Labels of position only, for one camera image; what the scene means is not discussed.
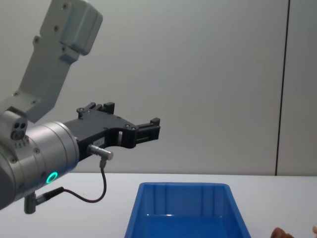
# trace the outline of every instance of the bolt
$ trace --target bolt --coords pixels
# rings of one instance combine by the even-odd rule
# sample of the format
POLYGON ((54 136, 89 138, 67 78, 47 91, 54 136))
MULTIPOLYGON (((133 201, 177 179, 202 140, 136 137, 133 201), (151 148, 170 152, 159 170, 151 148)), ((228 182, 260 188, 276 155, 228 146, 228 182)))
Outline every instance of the bolt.
POLYGON ((63 6, 61 7, 63 10, 66 10, 68 8, 68 4, 64 3, 63 6))
POLYGON ((38 43, 40 41, 40 37, 36 36, 34 37, 34 43, 38 43))
POLYGON ((39 154, 40 150, 39 150, 38 148, 34 148, 33 152, 34 152, 35 154, 39 154))
POLYGON ((54 26, 54 31, 56 32, 56 31, 58 31, 59 30, 59 26, 58 25, 55 25, 54 26))

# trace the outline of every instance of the white table surface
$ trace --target white table surface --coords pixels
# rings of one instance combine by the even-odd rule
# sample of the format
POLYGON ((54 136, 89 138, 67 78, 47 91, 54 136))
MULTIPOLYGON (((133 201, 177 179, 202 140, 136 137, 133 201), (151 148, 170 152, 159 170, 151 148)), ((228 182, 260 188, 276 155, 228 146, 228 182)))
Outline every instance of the white table surface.
MULTIPOLYGON (((64 193, 23 212, 23 199, 0 211, 1 238, 123 238, 142 182, 220 182, 230 186, 253 238, 270 238, 282 227, 297 238, 313 238, 317 225, 317 177, 107 174, 107 194, 97 204, 64 193)), ((68 174, 37 194, 64 186, 90 198, 102 192, 100 174, 68 174)))

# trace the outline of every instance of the blue plastic bin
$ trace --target blue plastic bin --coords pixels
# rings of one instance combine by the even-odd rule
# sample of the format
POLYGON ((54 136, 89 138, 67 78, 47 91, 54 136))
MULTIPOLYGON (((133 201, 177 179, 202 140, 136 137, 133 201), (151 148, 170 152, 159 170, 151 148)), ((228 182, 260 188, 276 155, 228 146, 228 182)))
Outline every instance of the blue plastic bin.
POLYGON ((142 183, 125 238, 251 238, 230 187, 142 183))

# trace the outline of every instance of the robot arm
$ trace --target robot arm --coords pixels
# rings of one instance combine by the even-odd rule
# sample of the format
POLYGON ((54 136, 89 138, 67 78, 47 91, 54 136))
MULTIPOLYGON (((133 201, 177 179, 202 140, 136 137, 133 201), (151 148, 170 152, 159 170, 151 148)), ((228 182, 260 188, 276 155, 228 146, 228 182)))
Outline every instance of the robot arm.
POLYGON ((25 197, 25 212, 33 213, 35 203, 45 201, 34 192, 79 161, 96 154, 102 168, 113 156, 106 147, 158 139, 158 118, 134 125, 113 115, 114 103, 91 103, 77 109, 78 119, 27 130, 28 120, 36 122, 54 107, 70 65, 90 52, 101 22, 84 0, 52 0, 18 91, 0 103, 0 210, 25 197))
POLYGON ((53 0, 20 87, 0 104, 0 113, 10 110, 36 122, 49 112, 71 64, 90 52, 102 20, 86 1, 53 0))

